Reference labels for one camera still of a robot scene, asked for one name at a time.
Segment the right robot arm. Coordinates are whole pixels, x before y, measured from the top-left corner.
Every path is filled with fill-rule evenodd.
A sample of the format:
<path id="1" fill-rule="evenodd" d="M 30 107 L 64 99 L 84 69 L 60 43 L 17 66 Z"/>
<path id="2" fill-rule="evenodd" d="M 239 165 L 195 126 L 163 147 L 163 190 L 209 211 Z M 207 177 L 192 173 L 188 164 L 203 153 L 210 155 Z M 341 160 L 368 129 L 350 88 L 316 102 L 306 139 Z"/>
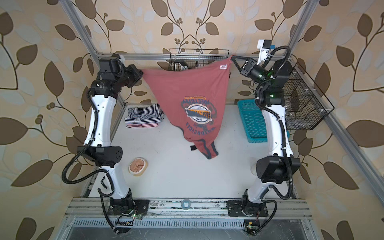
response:
<path id="1" fill-rule="evenodd" d="M 280 46 L 268 52 L 262 65 L 255 59 L 231 56 L 231 60 L 241 75 L 257 83 L 255 104 L 265 120 L 269 154 L 256 162 L 258 181 L 242 195 L 242 214 L 247 217 L 260 217 L 261 209 L 268 203 L 274 204 L 271 215 L 260 223 L 246 224 L 245 232 L 256 236 L 275 216 L 278 203 L 265 199 L 273 190 L 281 200 L 288 200 L 294 191 L 294 173 L 301 162 L 294 157 L 286 124 L 286 102 L 284 85 L 290 77 L 292 66 L 288 63 L 291 55 L 289 46 Z"/>

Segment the maroon tank top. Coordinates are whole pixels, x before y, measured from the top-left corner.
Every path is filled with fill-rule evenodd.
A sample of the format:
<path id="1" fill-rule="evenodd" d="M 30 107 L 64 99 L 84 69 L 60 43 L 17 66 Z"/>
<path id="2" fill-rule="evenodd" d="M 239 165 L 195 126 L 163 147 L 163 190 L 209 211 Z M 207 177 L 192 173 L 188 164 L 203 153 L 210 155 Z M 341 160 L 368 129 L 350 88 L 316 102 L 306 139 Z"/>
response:
<path id="1" fill-rule="evenodd" d="M 229 58 L 185 71 L 145 69 L 143 78 L 170 123 L 207 158 L 215 147 L 225 113 L 231 73 Z"/>

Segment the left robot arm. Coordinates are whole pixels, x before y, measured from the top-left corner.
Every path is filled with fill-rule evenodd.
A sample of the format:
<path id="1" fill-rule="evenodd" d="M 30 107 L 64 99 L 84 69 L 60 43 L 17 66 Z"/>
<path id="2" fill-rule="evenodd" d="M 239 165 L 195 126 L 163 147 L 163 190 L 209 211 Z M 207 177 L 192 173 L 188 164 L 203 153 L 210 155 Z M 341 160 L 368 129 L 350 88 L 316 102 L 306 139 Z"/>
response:
<path id="1" fill-rule="evenodd" d="M 74 185 L 99 173 L 105 175 L 109 181 L 107 188 L 110 192 L 107 194 L 102 189 L 98 189 L 98 193 L 103 215 L 117 235 L 120 234 L 120 231 L 108 217 L 104 199 L 110 200 L 111 207 L 128 210 L 129 216 L 136 214 L 137 210 L 132 199 L 131 189 L 125 182 L 123 170 L 120 167 L 123 149 L 111 145 L 112 114 L 121 89 L 123 87 L 132 88 L 143 76 L 143 72 L 135 65 L 125 66 L 124 61 L 123 56 L 119 54 L 112 54 L 110 57 L 100 59 L 97 78 L 86 91 L 87 100 L 92 108 L 90 129 L 84 145 L 77 148 L 77 153 L 64 167 L 61 176 L 65 184 Z M 98 169 L 78 180 L 70 180 L 67 172 L 79 157 L 93 161 Z"/>

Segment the blue striped tank top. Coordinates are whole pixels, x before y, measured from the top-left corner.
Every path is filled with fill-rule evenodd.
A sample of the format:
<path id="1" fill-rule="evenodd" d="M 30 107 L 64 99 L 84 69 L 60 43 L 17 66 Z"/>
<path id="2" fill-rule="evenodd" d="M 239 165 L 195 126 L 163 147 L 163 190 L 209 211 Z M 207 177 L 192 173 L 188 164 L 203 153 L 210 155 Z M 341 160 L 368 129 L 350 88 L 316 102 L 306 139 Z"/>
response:
<path id="1" fill-rule="evenodd" d="M 149 123 L 160 122 L 164 118 L 164 111 L 159 104 L 145 107 L 128 108 L 128 115 L 125 117 L 125 123 Z"/>

